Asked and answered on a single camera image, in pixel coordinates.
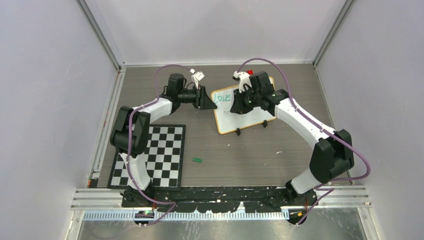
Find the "yellow framed whiteboard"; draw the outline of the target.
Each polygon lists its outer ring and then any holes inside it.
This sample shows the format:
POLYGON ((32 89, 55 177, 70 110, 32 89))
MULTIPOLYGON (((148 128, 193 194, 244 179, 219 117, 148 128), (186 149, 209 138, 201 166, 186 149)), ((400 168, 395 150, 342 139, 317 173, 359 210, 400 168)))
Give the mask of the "yellow framed whiteboard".
POLYGON ((211 100, 217 105, 217 109, 213 111, 219 134, 224 135, 231 132, 240 132, 242 129, 264 124, 265 122, 276 119, 275 116, 272 116, 259 107, 254 108, 247 114, 224 112, 230 111, 233 105, 234 90, 239 90, 238 84, 215 90, 210 94, 211 100))

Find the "green marker cap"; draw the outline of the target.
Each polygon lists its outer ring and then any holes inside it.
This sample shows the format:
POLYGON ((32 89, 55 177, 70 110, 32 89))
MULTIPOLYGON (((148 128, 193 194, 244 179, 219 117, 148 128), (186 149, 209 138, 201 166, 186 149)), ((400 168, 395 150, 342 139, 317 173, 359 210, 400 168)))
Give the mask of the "green marker cap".
POLYGON ((200 159, 200 158, 193 158, 192 161, 193 162, 197 162, 197 163, 202 163, 203 162, 203 160, 200 159))

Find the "black white chessboard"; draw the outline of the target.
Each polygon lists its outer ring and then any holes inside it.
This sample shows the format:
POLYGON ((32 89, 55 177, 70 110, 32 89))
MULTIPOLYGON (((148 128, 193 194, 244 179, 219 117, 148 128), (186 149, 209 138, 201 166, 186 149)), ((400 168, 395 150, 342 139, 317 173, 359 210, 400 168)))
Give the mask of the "black white chessboard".
POLYGON ((178 191, 181 188, 186 125, 153 124, 146 149, 139 158, 145 162, 151 187, 178 191))

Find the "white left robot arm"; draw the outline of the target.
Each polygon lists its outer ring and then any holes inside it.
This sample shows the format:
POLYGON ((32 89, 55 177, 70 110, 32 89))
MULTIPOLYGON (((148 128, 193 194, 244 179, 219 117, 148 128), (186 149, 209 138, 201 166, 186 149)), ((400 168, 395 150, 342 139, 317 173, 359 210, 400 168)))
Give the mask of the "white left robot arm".
POLYGON ((182 74, 172 73, 163 92, 153 101, 137 107, 123 106, 118 111, 110 144, 124 160, 130 190, 137 190, 134 200, 141 207, 148 207, 155 201, 150 191, 151 178, 146 162, 139 158, 147 148, 150 124, 173 114, 181 104, 192 104, 199 110, 217 109, 217 105, 207 95, 205 86, 199 83, 204 77, 201 71, 192 73, 193 87, 188 88, 187 79, 182 74))

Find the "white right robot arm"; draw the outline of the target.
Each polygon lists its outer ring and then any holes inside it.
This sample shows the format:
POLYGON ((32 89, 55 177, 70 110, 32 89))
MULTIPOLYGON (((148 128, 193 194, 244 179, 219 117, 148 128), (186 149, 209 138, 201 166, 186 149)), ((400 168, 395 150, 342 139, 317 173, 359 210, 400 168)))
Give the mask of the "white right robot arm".
POLYGON ((276 90, 269 75, 260 71, 235 71, 238 82, 234 90, 231 113, 244 115, 261 108, 294 129, 312 148, 308 168, 285 184, 284 197, 291 205, 299 205, 312 189, 327 184, 354 166, 351 135, 321 123, 290 98, 284 89, 276 90))

